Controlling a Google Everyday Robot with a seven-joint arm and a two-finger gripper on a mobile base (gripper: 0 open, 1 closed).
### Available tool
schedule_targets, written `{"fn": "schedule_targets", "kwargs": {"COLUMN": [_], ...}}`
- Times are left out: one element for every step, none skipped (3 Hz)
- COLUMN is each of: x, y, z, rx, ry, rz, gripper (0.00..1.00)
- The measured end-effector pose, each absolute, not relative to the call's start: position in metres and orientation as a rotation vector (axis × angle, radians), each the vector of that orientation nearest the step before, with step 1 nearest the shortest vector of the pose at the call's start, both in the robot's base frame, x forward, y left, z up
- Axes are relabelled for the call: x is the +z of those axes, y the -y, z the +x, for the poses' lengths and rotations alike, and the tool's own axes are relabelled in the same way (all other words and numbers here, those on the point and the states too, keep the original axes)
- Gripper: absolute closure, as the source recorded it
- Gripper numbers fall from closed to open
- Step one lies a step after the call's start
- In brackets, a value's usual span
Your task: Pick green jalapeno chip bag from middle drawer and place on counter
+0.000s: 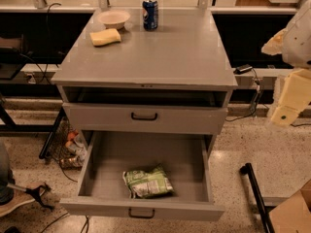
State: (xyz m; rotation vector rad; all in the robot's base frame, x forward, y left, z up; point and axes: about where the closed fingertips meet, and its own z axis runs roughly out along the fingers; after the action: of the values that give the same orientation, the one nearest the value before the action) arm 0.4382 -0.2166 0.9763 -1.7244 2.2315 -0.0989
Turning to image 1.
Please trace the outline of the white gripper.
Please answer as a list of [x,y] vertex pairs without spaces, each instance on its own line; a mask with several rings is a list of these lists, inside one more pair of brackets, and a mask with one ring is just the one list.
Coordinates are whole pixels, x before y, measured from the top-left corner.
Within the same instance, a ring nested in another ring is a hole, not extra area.
[[311,103],[311,0],[300,7],[285,29],[262,46],[261,52],[282,54],[284,62],[299,67],[277,78],[268,111],[271,125],[289,126]]

